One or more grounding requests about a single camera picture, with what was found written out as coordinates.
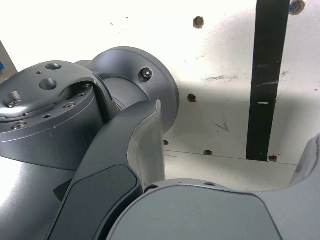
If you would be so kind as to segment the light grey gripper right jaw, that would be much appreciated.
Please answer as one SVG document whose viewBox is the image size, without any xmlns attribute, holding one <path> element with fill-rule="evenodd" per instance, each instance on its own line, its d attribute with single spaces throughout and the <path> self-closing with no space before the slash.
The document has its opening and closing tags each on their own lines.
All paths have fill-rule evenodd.
<svg viewBox="0 0 320 240">
<path fill-rule="evenodd" d="M 320 138 L 311 139 L 288 187 L 238 191 L 167 184 L 135 200 L 109 240 L 317 240 L 320 237 Z"/>
</svg>

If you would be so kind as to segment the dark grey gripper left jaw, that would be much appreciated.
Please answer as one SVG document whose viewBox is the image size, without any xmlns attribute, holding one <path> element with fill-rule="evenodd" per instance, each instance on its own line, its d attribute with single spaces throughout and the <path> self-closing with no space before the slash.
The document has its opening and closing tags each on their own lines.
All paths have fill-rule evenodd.
<svg viewBox="0 0 320 240">
<path fill-rule="evenodd" d="M 94 138 L 47 238 L 105 240 L 145 187 L 164 179 L 161 102 L 135 103 Z"/>
</svg>

